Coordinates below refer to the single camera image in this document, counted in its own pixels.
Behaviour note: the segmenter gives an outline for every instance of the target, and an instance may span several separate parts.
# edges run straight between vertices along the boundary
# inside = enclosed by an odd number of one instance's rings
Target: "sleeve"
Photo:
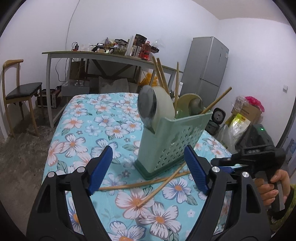
[[[273,232],[276,232],[283,223],[287,220],[290,213],[294,209],[296,205],[296,185],[291,184],[291,192],[290,195],[287,198],[287,201],[285,203],[285,209],[270,215],[270,228]]]

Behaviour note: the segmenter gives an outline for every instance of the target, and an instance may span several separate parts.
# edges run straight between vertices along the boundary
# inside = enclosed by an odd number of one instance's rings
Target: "light switch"
[[[283,92],[287,93],[287,91],[288,91],[288,86],[287,85],[284,85]]]

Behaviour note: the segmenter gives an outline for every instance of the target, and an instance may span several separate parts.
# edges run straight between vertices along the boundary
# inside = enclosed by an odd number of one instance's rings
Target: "hand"
[[[281,169],[277,170],[274,176],[270,179],[270,182],[276,183],[278,181],[281,181],[281,185],[283,187],[283,195],[284,195],[284,203],[285,203],[291,191],[289,174],[284,170],[281,170]],[[275,200],[275,197],[279,193],[278,190],[274,190],[274,185],[264,184],[264,180],[262,178],[255,179],[255,185],[261,195],[263,204],[265,206],[269,206],[270,204],[272,204]]]

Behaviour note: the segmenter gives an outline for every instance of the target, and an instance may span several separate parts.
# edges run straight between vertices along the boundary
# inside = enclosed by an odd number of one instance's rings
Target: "chair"
[[[39,136],[39,132],[38,132],[35,117],[34,117],[31,98],[33,95],[37,95],[38,89],[40,90],[40,92],[42,91],[42,89],[41,89],[42,82],[20,85],[20,63],[22,63],[22,62],[24,62],[23,59],[7,60],[3,64],[3,72],[2,72],[2,91],[3,91],[4,107],[5,107],[10,131],[11,131],[14,138],[15,138],[15,134],[13,132],[12,125],[10,122],[7,104],[10,104],[10,103],[15,104],[18,102],[19,106],[20,106],[20,111],[22,114],[22,119],[24,119],[24,112],[22,110],[22,101],[26,101],[26,100],[29,101],[29,107],[30,107],[32,121],[33,121],[33,126],[34,126],[37,136]],[[17,87],[13,91],[11,91],[8,95],[5,95],[5,80],[4,80],[5,69],[8,68],[9,66],[14,65],[14,64],[17,64],[17,79],[16,79],[17,80]],[[40,98],[40,102],[41,102],[41,108],[42,108],[42,115],[43,115],[43,118],[45,118],[42,98]]]

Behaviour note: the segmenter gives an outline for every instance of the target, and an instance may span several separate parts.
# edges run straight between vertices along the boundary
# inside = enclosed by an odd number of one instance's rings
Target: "blue gripper pad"
[[[94,168],[90,176],[89,187],[88,187],[88,191],[90,195],[93,195],[93,193],[100,188],[102,181],[113,159],[112,148],[110,146],[107,146],[106,148],[107,148],[106,151],[99,156],[101,160],[97,164],[97,166]]]
[[[234,172],[234,169],[231,167],[219,167],[219,168],[226,173],[233,173]]]
[[[207,175],[196,159],[195,152],[192,153],[188,146],[186,146],[184,149],[184,159],[197,188],[206,195],[210,190],[206,183]]]

